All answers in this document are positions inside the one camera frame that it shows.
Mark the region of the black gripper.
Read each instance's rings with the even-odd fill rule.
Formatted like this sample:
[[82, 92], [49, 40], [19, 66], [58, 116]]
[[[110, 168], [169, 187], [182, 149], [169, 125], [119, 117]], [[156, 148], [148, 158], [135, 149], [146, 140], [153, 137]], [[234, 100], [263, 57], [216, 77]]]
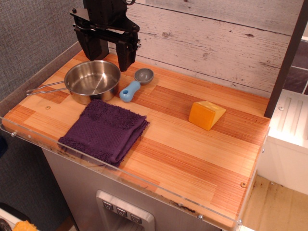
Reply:
[[102, 60], [109, 54], [108, 42], [116, 45], [121, 72], [135, 62], [140, 27], [126, 16], [134, 0], [85, 0], [83, 8], [72, 8], [74, 30], [85, 56]]

